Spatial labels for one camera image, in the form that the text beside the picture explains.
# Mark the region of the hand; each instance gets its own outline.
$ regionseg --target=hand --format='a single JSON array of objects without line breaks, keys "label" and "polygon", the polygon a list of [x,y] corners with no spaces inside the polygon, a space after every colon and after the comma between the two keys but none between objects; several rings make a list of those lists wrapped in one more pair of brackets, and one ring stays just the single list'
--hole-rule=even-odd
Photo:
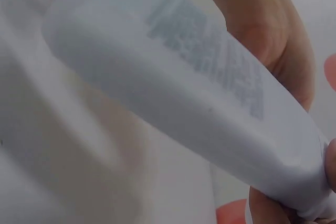
[{"label": "hand", "polygon": [[[238,39],[308,111],[314,97],[314,58],[304,25],[291,0],[213,0],[228,31]],[[326,171],[336,189],[336,142],[327,150]],[[295,212],[250,189],[254,224],[299,223]],[[327,220],[318,220],[320,224]]]}]

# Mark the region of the white tube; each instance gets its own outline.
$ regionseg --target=white tube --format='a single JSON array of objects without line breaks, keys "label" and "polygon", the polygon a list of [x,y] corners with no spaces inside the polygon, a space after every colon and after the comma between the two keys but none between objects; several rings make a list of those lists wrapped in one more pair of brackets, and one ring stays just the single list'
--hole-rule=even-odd
[{"label": "white tube", "polygon": [[57,0],[43,33],[84,80],[174,140],[308,220],[330,217],[327,139],[188,0]]}]

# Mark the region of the finger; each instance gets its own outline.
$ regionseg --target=finger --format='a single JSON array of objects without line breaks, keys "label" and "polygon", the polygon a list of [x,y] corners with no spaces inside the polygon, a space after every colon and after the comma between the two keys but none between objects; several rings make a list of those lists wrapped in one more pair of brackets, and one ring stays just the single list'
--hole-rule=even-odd
[{"label": "finger", "polygon": [[250,188],[249,206],[253,224],[290,224],[280,204],[254,188]]},{"label": "finger", "polygon": [[329,185],[336,191],[336,139],[330,142],[325,153],[325,171]]}]

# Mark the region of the red object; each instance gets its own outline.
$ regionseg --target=red object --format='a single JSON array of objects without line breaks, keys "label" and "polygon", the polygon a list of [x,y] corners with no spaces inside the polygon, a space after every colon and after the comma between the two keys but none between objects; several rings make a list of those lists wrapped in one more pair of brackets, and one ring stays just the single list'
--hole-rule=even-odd
[{"label": "red object", "polygon": [[246,224],[245,205],[246,205],[246,199],[241,199],[219,207],[216,211],[217,223]]},{"label": "red object", "polygon": [[329,56],[324,62],[324,74],[330,86],[336,91],[336,54]]}]

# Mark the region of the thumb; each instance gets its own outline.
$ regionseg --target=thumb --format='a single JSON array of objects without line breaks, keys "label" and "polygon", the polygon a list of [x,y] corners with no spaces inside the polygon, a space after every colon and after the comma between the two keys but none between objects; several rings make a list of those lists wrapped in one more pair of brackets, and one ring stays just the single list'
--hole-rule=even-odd
[{"label": "thumb", "polygon": [[336,139],[332,140],[325,153],[325,171],[329,185],[333,191],[336,191]]}]

